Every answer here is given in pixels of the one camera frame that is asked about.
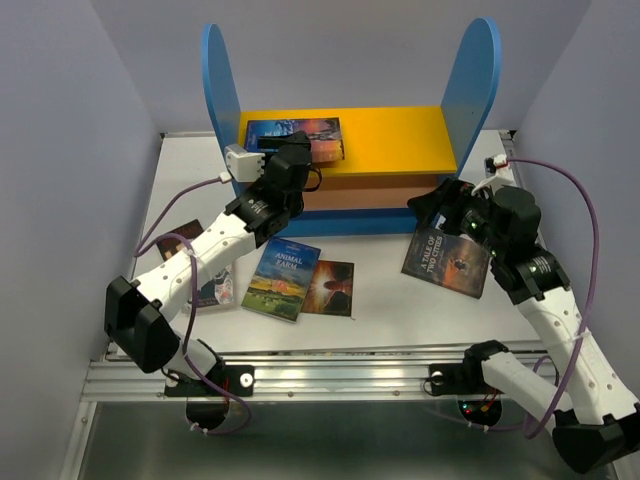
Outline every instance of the book cover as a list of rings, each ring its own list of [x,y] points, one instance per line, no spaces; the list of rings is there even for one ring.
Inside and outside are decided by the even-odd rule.
[[[295,322],[311,283],[320,249],[273,238],[265,247],[242,306]]]
[[[353,270],[353,263],[319,260],[302,304],[302,312],[350,317]]]
[[[418,226],[402,273],[480,298],[488,267],[489,254],[475,242]]]
[[[311,140],[311,159],[314,164],[344,160],[344,145],[338,118],[249,120],[244,148],[248,152],[258,152],[259,137],[291,135],[300,130]]]
[[[200,222],[198,220],[192,220],[189,223],[185,223],[171,230],[170,233],[177,233],[187,240],[194,240],[203,231]],[[173,238],[161,240],[157,245],[164,261],[169,260],[184,248],[182,243]],[[202,288],[198,290],[198,308],[231,307],[233,304],[233,268],[229,265],[219,272],[213,280],[205,283]],[[187,308],[190,308],[190,306],[191,300],[187,303]]]

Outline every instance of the gray wall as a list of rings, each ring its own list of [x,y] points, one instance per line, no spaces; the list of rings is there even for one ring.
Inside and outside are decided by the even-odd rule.
[[[57,478],[158,138],[87,0],[0,6],[0,478]]]
[[[520,156],[574,172],[593,198],[601,233],[592,329],[625,383],[640,395],[640,9],[637,0],[590,7],[517,137]],[[579,194],[562,178],[526,169],[543,211],[548,247],[586,297],[591,233]]]
[[[439,105],[462,34],[491,16],[504,70],[489,127],[517,128],[585,0],[91,0],[163,131],[211,130],[200,32],[218,23],[245,110]]]

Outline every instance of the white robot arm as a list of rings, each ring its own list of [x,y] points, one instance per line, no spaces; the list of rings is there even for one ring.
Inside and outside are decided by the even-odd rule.
[[[409,207],[424,224],[443,215],[445,233],[466,234],[490,253],[494,278],[535,329],[563,380],[554,387],[492,340],[469,348],[462,364],[431,365],[431,394],[505,393],[542,422],[525,435],[546,428],[567,464],[584,473],[640,449],[640,402],[582,323],[559,262],[536,243],[541,213],[533,195],[496,183],[502,188],[483,193],[448,179],[411,199]]]
[[[270,138],[267,156],[228,147],[225,161],[238,181],[255,180],[229,205],[190,249],[129,281],[123,277],[107,287],[106,333],[145,373],[168,369],[192,379],[211,373],[221,359],[200,341],[189,340],[188,364],[183,336],[169,322],[192,291],[192,258],[201,287],[235,259],[252,252],[304,207],[302,192],[311,167],[311,143],[304,132]]]

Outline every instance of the sunset cover art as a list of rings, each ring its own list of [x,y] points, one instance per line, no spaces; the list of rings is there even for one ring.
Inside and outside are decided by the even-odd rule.
[[[311,140],[313,163],[330,163],[344,160],[344,145],[338,118],[307,118],[294,120],[249,120],[244,148],[259,152],[259,137],[292,135],[303,131]]]
[[[402,273],[474,298],[480,298],[489,267],[489,254],[466,238],[418,226]]]
[[[273,238],[265,247],[242,306],[295,322],[300,313],[320,249]]]
[[[319,260],[302,312],[350,317],[353,270],[353,263]]]

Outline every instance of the white tabletop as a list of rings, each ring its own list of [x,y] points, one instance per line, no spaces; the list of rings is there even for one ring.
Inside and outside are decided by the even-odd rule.
[[[483,160],[504,149],[498,132],[481,132],[462,178],[484,178]],[[181,189],[217,176],[224,169],[212,136],[165,138],[151,195],[145,231]],[[206,227],[234,198],[230,185],[214,185],[183,197],[159,225],[165,233],[194,218]],[[239,305],[262,248],[235,264],[237,306],[198,313],[194,336],[220,352],[265,352],[419,347],[536,341],[538,337],[498,287],[491,274],[481,299],[438,287],[400,273],[411,235],[301,238],[322,249],[320,258],[355,263],[353,318],[300,314],[297,324],[266,317]],[[138,260],[135,275],[161,263],[157,249]],[[172,326],[184,332],[187,315]]]

